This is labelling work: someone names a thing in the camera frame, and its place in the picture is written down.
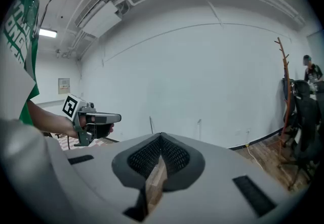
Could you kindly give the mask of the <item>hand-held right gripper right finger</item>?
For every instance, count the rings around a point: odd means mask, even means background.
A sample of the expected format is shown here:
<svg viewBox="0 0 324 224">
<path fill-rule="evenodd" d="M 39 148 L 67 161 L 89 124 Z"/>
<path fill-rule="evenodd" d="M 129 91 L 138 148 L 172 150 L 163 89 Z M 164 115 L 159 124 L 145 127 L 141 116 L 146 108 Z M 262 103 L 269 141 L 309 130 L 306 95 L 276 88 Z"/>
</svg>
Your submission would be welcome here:
<svg viewBox="0 0 324 224">
<path fill-rule="evenodd" d="M 148 223 L 290 223 L 306 190 L 290 194 L 260 167 L 237 152 L 195 139 L 173 138 L 198 150 L 205 169 L 188 189 L 164 193 Z M 233 179 L 247 176 L 276 205 L 259 217 Z"/>
</svg>

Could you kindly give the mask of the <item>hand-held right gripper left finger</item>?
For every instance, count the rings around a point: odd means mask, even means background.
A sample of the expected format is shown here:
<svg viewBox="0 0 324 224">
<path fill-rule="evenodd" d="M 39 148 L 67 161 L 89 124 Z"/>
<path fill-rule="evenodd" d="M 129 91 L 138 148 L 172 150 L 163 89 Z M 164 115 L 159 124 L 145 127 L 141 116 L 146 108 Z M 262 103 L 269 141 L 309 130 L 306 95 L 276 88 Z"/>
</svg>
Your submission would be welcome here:
<svg viewBox="0 0 324 224">
<path fill-rule="evenodd" d="M 63 173 L 60 181 L 82 183 L 76 197 L 84 197 L 85 188 L 109 209 L 142 222 L 149 215 L 152 197 L 147 186 L 161 166 L 159 141 L 140 144 L 150 137 L 65 151 L 56 140 L 48 139 L 47 144 L 55 168 Z"/>
</svg>

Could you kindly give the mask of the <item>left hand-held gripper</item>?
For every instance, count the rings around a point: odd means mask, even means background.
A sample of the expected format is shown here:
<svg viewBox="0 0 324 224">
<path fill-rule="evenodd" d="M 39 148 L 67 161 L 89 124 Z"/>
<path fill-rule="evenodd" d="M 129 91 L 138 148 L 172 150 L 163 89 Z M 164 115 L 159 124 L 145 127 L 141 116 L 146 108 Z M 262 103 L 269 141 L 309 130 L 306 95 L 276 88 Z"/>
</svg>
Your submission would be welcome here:
<svg viewBox="0 0 324 224">
<path fill-rule="evenodd" d="M 62 111 L 72 121 L 78 134 L 79 143 L 74 146 L 89 146 L 94 139 L 107 137 L 113 131 L 114 123 L 122 120 L 120 114 L 95 113 L 93 103 L 86 102 L 72 94 L 66 96 Z M 79 126 L 80 116 L 86 117 L 84 128 Z"/>
</svg>

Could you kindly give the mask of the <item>person's left hand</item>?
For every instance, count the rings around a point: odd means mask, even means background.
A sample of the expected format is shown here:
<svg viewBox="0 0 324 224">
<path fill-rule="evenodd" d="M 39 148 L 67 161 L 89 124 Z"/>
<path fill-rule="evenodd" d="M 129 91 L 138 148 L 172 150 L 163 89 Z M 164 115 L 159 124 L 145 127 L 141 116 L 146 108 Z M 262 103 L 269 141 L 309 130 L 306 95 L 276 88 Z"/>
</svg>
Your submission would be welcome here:
<svg viewBox="0 0 324 224">
<path fill-rule="evenodd" d="M 85 116 L 80 116 L 79 117 L 79 126 L 81 128 L 84 128 L 86 126 L 86 124 L 87 124 L 86 117 Z M 71 137 L 71 138 L 78 139 L 78 134 L 77 134 L 76 130 L 74 129 L 72 121 L 69 120 L 69 119 L 66 120 L 66 126 L 65 126 L 65 130 L 64 130 L 64 134 Z"/>
</svg>

